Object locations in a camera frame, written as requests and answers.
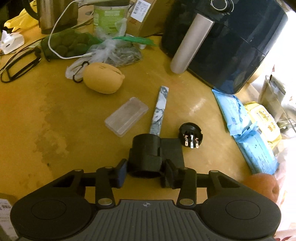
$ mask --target silver handle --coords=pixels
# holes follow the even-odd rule
[[[174,73],[181,74],[187,69],[213,25],[212,20],[196,15],[170,64]]]

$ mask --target yellow tabletop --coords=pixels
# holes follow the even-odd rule
[[[38,27],[23,34],[26,44],[42,37]],[[128,158],[133,137],[149,132],[161,85],[169,87],[169,93],[160,137],[176,138],[185,122],[199,125],[204,135],[199,149],[183,148],[185,166],[198,173],[217,169],[239,181],[250,175],[211,88],[189,72],[172,73],[170,58],[159,47],[147,47],[142,54],[140,62],[120,68],[126,78],[113,94],[100,94],[66,79],[66,67],[74,60],[49,63],[42,58],[20,79],[1,83],[0,193],[19,199],[72,169],[95,172]],[[1,59],[0,67],[7,59]],[[246,85],[237,96],[247,103],[256,98],[256,91]],[[131,97],[149,110],[123,137],[117,137],[104,120]],[[197,193],[198,202],[203,202],[205,190]],[[157,178],[128,176],[114,196],[117,201],[176,200],[178,190],[162,189]],[[94,201],[94,188],[87,188],[86,198]]]

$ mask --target crosshair logo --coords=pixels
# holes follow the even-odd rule
[[[144,206],[144,207],[149,207],[150,205],[151,205],[151,204],[148,203],[148,202],[143,203],[143,206]]]

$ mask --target air fryer handle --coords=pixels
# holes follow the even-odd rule
[[[31,8],[29,0],[22,0],[22,4],[24,9],[26,9],[27,13],[36,20],[39,20],[38,14]]]
[[[187,69],[213,25],[212,20],[196,15],[170,64],[174,73],[181,74]]]

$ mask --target white shipping label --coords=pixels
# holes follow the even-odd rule
[[[18,238],[10,221],[10,210],[12,206],[6,199],[0,199],[0,225],[6,235],[12,240]]]
[[[136,5],[131,13],[131,17],[138,20],[139,22],[143,22],[151,4],[145,2],[143,0],[137,0]]]

